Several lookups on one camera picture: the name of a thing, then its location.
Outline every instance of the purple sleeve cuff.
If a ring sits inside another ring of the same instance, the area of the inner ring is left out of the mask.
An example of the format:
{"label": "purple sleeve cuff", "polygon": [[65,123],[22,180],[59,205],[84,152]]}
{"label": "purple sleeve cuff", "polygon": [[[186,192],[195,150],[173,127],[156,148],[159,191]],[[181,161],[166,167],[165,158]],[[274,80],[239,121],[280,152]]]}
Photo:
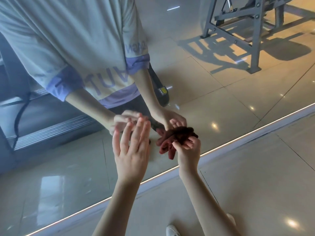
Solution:
{"label": "purple sleeve cuff", "polygon": [[132,57],[132,58],[126,57],[126,68],[127,68],[128,74],[130,75],[135,74],[140,69],[148,69],[149,63],[150,63],[149,54],[141,55],[139,57]]}
{"label": "purple sleeve cuff", "polygon": [[84,84],[78,72],[73,67],[67,66],[52,78],[46,90],[61,101],[65,101],[69,93],[83,87]]}

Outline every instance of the hand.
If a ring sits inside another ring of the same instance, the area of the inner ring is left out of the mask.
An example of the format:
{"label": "hand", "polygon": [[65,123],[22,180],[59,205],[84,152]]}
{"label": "hand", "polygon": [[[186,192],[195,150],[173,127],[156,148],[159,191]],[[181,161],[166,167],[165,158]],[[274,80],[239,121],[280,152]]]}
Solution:
{"label": "hand", "polygon": [[139,118],[144,118],[148,120],[148,117],[144,117],[142,113],[126,110],[121,115],[115,115],[112,119],[110,126],[108,128],[111,135],[114,134],[114,130],[117,129],[119,132],[123,131],[128,122],[133,122],[134,126]]}
{"label": "hand", "polygon": [[187,126],[187,121],[183,116],[162,107],[152,111],[151,115],[164,125],[166,131],[179,126]]}
{"label": "hand", "polygon": [[179,142],[173,142],[173,146],[178,152],[179,175],[197,173],[200,159],[200,140],[196,137],[189,137],[183,145]]}
{"label": "hand", "polygon": [[149,162],[149,134],[151,123],[140,117],[130,138],[134,124],[128,122],[119,143],[120,131],[113,135],[113,151],[121,184],[139,184]]}

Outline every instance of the person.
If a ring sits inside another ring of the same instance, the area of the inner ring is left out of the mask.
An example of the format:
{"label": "person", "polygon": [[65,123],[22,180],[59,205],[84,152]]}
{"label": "person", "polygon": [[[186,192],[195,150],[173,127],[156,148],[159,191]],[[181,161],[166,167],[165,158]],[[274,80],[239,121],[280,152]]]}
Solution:
{"label": "person", "polygon": [[[112,198],[101,217],[93,236],[126,233],[130,211],[149,161],[150,122],[139,118],[135,130],[133,123],[120,132],[114,131],[112,145],[118,172],[118,180]],[[240,233],[216,203],[198,175],[200,140],[190,137],[184,145],[173,143],[178,151],[179,176],[187,190],[205,236],[240,236]],[[179,236],[173,225],[167,227],[167,236]]]}
{"label": "person", "polygon": [[32,78],[111,134],[143,115],[187,125],[156,98],[135,0],[0,0],[0,32]]}

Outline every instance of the exercise machine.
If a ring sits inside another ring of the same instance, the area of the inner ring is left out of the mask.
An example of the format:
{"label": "exercise machine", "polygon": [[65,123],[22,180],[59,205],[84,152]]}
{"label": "exercise machine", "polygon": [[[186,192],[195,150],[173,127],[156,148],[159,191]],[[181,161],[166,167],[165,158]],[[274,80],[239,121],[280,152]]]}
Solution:
{"label": "exercise machine", "polygon": [[[67,102],[49,94],[27,73],[0,33],[0,173],[31,156],[87,136],[104,127]],[[161,106],[169,101],[166,87],[149,67]]]}
{"label": "exercise machine", "polygon": [[[229,42],[234,43],[251,55],[250,68],[247,70],[250,74],[260,71],[259,53],[262,40],[262,27],[264,24],[271,27],[270,31],[264,31],[263,35],[270,34],[282,27],[284,22],[284,7],[285,4],[290,1],[292,0],[249,0],[244,7],[238,9],[233,8],[232,0],[225,0],[220,14],[213,16],[217,0],[211,0],[206,25],[201,38],[208,38],[212,34],[218,33],[220,36]],[[226,3],[229,7],[228,12],[224,11]],[[275,25],[264,20],[265,13],[272,9],[275,9]],[[246,18],[253,20],[252,37],[240,39],[224,29],[224,27]]]}

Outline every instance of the tile floor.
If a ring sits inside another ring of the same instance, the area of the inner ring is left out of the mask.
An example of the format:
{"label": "tile floor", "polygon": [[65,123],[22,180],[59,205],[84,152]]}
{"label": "tile floor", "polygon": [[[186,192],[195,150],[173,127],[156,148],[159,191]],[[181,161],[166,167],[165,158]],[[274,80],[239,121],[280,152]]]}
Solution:
{"label": "tile floor", "polygon": [[[242,235],[315,234],[314,128],[313,114],[217,157],[200,169],[206,186],[224,211],[234,216]],[[57,235],[91,235],[100,216]],[[179,177],[136,198],[126,235],[165,235],[170,223],[183,236],[203,235]]]}

